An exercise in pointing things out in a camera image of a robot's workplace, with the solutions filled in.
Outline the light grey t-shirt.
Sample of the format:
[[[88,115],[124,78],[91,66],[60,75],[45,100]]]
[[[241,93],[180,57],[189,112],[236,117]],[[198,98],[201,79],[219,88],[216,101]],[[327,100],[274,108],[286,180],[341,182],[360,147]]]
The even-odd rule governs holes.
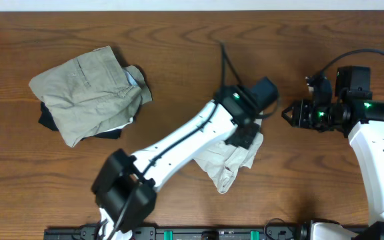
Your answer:
[[[241,167],[251,168],[258,149],[263,143],[261,119],[255,120],[258,131],[248,149],[226,145],[219,141],[206,148],[194,158],[200,168],[208,174],[220,194],[228,192]]]

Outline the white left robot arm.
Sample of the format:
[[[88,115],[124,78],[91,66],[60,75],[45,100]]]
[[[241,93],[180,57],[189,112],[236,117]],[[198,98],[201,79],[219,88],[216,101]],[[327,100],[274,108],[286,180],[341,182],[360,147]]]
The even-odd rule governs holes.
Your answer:
[[[210,146],[246,150],[259,131],[257,116],[277,99],[264,88],[223,86],[192,120],[132,155],[118,149],[103,164],[91,190],[101,213],[96,239],[128,239],[154,210],[157,192]]]

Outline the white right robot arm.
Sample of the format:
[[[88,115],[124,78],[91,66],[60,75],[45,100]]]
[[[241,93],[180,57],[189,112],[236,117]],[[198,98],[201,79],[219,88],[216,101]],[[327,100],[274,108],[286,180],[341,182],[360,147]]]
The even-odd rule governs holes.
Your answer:
[[[311,99],[294,101],[282,116],[293,126],[318,132],[338,130],[352,147],[369,206],[369,226],[355,233],[338,223],[312,221],[307,239],[384,239],[384,103],[372,100],[368,80],[306,78]]]

